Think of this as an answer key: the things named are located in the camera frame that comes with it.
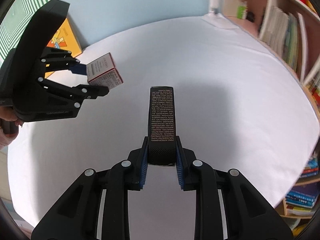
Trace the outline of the person's left hand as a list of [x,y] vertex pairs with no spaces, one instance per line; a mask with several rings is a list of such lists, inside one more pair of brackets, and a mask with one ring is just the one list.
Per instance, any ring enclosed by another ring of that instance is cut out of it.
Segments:
[[20,120],[14,110],[10,107],[1,106],[1,149],[7,147],[17,137],[19,127],[23,126],[23,121]]

